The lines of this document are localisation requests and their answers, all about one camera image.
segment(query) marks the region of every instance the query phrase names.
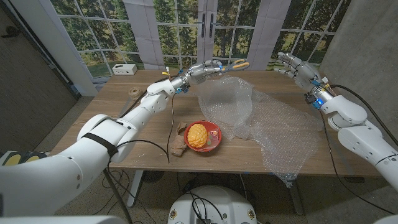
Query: door handle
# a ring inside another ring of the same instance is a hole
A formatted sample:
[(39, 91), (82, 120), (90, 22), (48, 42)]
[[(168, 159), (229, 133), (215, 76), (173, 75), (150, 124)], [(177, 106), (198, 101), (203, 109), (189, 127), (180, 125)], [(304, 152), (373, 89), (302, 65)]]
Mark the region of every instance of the door handle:
[(1, 36), (2, 38), (16, 37), (16, 36), (19, 35), (19, 33), (21, 33), (21, 32), (19, 31), (19, 29), (15, 28), (15, 27), (13, 27), (13, 26), (7, 26), (6, 32), (7, 32), (6, 35), (2, 35), (2, 36)]
[(201, 24), (201, 37), (205, 37), (205, 19), (206, 19), (206, 14), (203, 13), (201, 17), (201, 22), (194, 22), (194, 24)]
[(220, 23), (213, 22), (213, 19), (214, 19), (214, 15), (213, 15), (213, 13), (212, 13), (211, 16), (210, 16), (210, 35), (209, 35), (210, 38), (211, 38), (211, 36), (213, 35), (213, 25), (214, 25), (214, 26), (221, 26)]

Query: bubble wrap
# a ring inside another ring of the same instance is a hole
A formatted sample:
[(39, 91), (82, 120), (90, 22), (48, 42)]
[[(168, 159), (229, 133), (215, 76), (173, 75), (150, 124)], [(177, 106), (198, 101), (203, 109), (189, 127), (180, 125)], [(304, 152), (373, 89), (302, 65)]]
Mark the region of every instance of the bubble wrap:
[(200, 109), (223, 137), (251, 139), (261, 146), (264, 166), (291, 187), (303, 163), (318, 148), (322, 121), (237, 77), (208, 80), (198, 90)]

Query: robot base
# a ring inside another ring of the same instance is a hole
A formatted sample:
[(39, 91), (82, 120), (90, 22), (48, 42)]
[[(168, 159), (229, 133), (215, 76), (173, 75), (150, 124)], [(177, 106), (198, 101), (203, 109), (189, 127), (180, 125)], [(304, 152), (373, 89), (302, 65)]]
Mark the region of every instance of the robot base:
[[(228, 189), (226, 187), (207, 185), (197, 187), (191, 190), (192, 194), (195, 194), (201, 198), (205, 198), (211, 201), (223, 216), (221, 220), (220, 215), (217, 210), (207, 201), (196, 199), (198, 205), (199, 214), (201, 214), (202, 219), (206, 221), (206, 224), (256, 224), (256, 214), (254, 213), (253, 206), (244, 198), (242, 195), (236, 193), (235, 191)], [(179, 199), (177, 199), (172, 205), (169, 213), (168, 224), (189, 224), (189, 223), (199, 223), (202, 222), (197, 219), (197, 216), (192, 208), (194, 195), (189, 193), (184, 194)], [(205, 207), (207, 211), (207, 219), (205, 219)]]

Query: yellow fruit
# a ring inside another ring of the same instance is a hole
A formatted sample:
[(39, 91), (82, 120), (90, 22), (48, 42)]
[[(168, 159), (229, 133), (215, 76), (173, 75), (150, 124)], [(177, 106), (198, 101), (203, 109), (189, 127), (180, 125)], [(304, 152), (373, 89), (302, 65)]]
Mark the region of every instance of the yellow fruit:
[(200, 148), (204, 146), (207, 140), (207, 131), (204, 125), (192, 125), (189, 129), (187, 140), (192, 147)]

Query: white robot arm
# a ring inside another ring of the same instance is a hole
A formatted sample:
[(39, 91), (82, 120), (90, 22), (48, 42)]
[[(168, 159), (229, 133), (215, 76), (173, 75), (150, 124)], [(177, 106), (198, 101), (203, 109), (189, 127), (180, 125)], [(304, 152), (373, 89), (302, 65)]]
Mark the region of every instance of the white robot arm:
[(148, 121), (166, 108), (176, 93), (191, 84), (228, 71), (220, 61), (195, 64), (184, 75), (154, 83), (139, 106), (119, 119), (104, 114), (92, 117), (80, 130), (77, 142), (57, 155), (16, 166), (0, 167), (0, 202), (4, 217), (52, 215), (85, 190), (109, 160), (121, 162), (133, 149)]
[(285, 69), (274, 70), (293, 78), (296, 84), (308, 91), (307, 103), (329, 116), (328, 123), (338, 131), (340, 143), (351, 152), (371, 163), (398, 191), (398, 152), (383, 138), (380, 130), (368, 121), (364, 108), (339, 95), (332, 95), (318, 71), (307, 62), (289, 53), (278, 53), (278, 62)]

